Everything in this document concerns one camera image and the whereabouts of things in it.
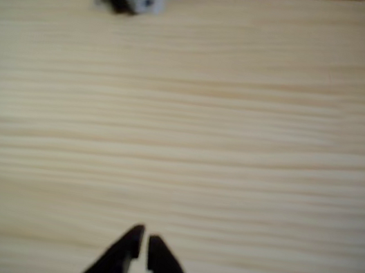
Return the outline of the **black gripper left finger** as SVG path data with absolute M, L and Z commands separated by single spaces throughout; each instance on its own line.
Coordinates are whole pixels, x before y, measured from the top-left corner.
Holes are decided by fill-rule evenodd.
M 131 262 L 140 255 L 144 232 L 142 224 L 131 227 L 82 273 L 128 273 Z

